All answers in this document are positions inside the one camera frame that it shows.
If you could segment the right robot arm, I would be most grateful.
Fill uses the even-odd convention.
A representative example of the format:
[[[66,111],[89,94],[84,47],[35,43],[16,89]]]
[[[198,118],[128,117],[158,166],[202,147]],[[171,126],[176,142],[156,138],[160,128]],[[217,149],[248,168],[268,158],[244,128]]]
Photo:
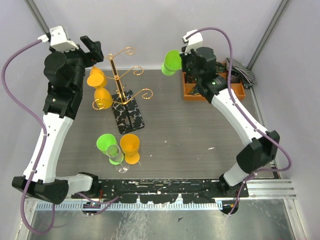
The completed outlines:
[[[202,46],[188,51],[184,46],[180,57],[186,77],[195,83],[199,94],[223,114],[244,146],[236,156],[235,164],[219,177],[220,193],[231,197],[249,174],[275,159],[280,136],[257,122],[228,88],[228,82],[217,74],[212,48]]]

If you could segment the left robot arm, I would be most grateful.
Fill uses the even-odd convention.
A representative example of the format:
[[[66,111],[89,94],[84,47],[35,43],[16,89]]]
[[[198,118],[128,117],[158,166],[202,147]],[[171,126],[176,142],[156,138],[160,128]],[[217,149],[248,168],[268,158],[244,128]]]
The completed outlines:
[[[58,51],[44,60],[44,75],[48,79],[47,96],[43,107],[45,130],[40,132],[32,158],[21,176],[15,176],[12,186],[27,195],[52,204],[62,203],[66,197],[83,192],[88,198],[100,193],[98,177],[91,173],[58,177],[57,163],[65,137],[76,118],[83,98],[85,69],[103,61],[99,41],[80,37],[88,48]]]

